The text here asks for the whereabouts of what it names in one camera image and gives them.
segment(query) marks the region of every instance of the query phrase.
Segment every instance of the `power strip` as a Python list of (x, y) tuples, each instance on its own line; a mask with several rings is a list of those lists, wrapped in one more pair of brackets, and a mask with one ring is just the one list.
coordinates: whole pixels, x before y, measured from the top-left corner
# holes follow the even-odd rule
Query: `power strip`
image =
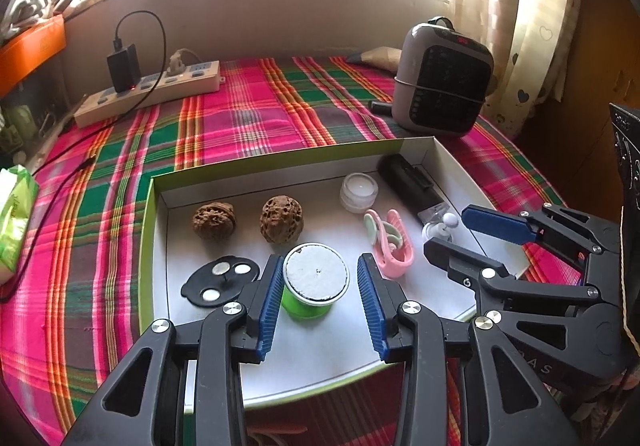
[[(220, 62), (210, 61), (187, 67), (182, 74), (166, 76), (160, 79), (156, 90), (141, 103), (138, 108), (157, 105), (167, 101), (197, 96), (208, 92), (217, 92), (220, 88)], [(116, 93), (110, 89), (89, 96), (76, 110), (74, 119), (79, 127), (124, 114), (133, 107), (154, 85), (158, 74), (145, 76), (135, 88)]]

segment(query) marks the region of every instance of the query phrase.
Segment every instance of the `white lid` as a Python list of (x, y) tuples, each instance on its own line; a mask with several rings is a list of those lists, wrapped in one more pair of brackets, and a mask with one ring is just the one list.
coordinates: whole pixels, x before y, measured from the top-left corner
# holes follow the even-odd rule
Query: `white lid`
[(337, 251), (324, 244), (301, 244), (284, 260), (284, 280), (302, 303), (322, 306), (347, 291), (349, 269)]

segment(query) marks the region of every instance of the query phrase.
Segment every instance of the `curtain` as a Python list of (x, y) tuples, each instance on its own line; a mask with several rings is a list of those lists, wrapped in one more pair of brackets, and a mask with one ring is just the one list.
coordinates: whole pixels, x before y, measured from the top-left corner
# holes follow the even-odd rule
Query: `curtain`
[(510, 139), (534, 105), (561, 88), (579, 5), (580, 0), (450, 0), (456, 29), (494, 56), (492, 93), (482, 114)]

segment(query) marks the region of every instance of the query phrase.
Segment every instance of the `orange box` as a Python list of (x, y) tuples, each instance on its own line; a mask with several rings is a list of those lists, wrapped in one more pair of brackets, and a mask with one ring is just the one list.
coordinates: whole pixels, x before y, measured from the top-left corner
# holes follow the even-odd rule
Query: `orange box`
[(65, 19), (59, 14), (0, 48), (0, 98), (65, 47)]

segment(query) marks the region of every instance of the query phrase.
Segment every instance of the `black charger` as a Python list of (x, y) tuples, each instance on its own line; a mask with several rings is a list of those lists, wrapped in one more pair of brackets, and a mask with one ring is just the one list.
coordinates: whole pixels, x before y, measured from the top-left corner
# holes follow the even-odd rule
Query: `black charger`
[(131, 44), (123, 48), (122, 40), (116, 35), (113, 40), (113, 48), (115, 51), (107, 56), (107, 65), (109, 66), (113, 88), (116, 92), (131, 90), (136, 87), (142, 77), (136, 46)]

